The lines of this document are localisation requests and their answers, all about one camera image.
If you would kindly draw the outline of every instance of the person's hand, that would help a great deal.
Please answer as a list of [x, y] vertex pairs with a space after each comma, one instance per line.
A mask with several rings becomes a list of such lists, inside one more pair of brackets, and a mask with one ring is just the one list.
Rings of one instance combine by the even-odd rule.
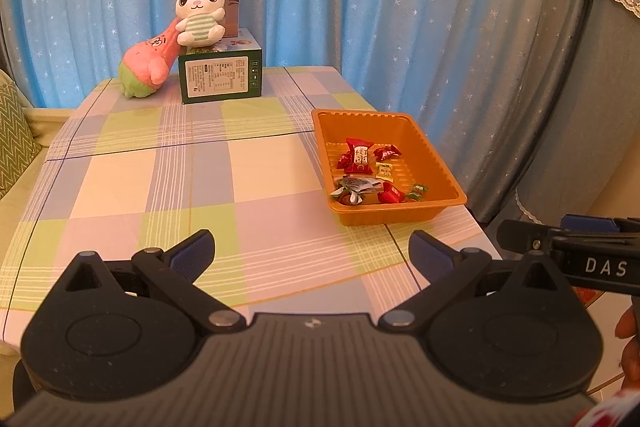
[[638, 325], [633, 307], [622, 314], [616, 325], [616, 336], [619, 339], [631, 340], [622, 350], [620, 366], [625, 373], [622, 389], [640, 389], [640, 344], [638, 343]]

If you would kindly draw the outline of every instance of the striped pillow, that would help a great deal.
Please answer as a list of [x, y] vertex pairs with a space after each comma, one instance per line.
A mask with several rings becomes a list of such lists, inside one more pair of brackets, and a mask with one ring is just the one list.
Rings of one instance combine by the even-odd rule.
[[13, 84], [0, 84], [0, 199], [41, 149], [31, 136], [17, 89]]

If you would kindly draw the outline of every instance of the checkered tablecloth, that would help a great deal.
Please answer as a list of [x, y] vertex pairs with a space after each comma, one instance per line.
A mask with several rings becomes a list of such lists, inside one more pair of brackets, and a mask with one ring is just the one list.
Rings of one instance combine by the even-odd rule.
[[333, 68], [264, 70], [261, 98], [182, 105], [170, 78], [127, 99], [117, 79], [82, 102], [51, 145], [0, 269], [2, 339], [14, 346], [78, 251], [126, 259], [199, 229], [216, 258], [197, 286], [257, 311], [370, 312], [428, 284], [411, 231], [498, 257], [463, 206], [428, 223], [344, 227], [326, 204], [310, 112], [372, 109]]

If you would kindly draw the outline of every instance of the candy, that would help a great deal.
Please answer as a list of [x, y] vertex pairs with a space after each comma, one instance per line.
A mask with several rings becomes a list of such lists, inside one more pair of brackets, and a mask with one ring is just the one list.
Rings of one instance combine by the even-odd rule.
[[406, 195], [406, 199], [410, 201], [422, 201], [422, 197], [427, 190], [429, 190], [429, 187], [415, 184], [412, 187], [411, 192]]
[[376, 160], [382, 162], [391, 156], [402, 156], [402, 153], [394, 145], [384, 145], [373, 151]]
[[608, 400], [599, 403], [590, 410], [584, 411], [570, 423], [570, 427], [622, 427], [637, 425], [640, 393], [637, 389], [618, 391]]
[[353, 206], [354, 204], [361, 204], [362, 197], [357, 194], [357, 192], [346, 191], [343, 195], [338, 198], [338, 203], [346, 204], [348, 206]]
[[369, 148], [373, 145], [373, 142], [365, 142], [357, 138], [347, 138], [346, 141], [349, 146], [349, 152], [353, 157], [353, 162], [344, 171], [371, 174], [373, 171], [369, 167]]
[[338, 187], [337, 190], [334, 190], [331, 194], [329, 194], [332, 198], [338, 199], [344, 192], [348, 191], [347, 187]]
[[404, 192], [400, 192], [391, 183], [385, 182], [383, 191], [378, 194], [380, 203], [400, 203], [404, 200]]
[[391, 163], [376, 163], [376, 167], [378, 168], [376, 178], [392, 182], [394, 180], [394, 177], [391, 175], [392, 166]]
[[342, 156], [340, 156], [340, 159], [338, 160], [338, 169], [347, 168], [352, 163], [353, 163], [353, 153], [346, 152]]
[[370, 194], [382, 190], [382, 181], [377, 178], [360, 178], [359, 176], [343, 176], [336, 178], [335, 183], [358, 194]]

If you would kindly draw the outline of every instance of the orange plastic tray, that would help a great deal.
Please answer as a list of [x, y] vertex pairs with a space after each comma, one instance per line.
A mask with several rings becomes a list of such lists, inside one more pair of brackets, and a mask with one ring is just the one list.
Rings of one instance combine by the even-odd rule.
[[[465, 204], [466, 195], [433, 145], [408, 114], [375, 111], [315, 109], [312, 112], [324, 189], [329, 206], [343, 225], [379, 225], [428, 221], [448, 206]], [[366, 194], [355, 206], [338, 203], [329, 196], [335, 190], [334, 178], [344, 176], [336, 167], [340, 155], [347, 152], [347, 138], [371, 141], [369, 164], [376, 174], [373, 151], [382, 145], [395, 145], [401, 156], [387, 158], [393, 164], [394, 186], [410, 192], [415, 183], [429, 190], [423, 201], [380, 203], [376, 194]]]

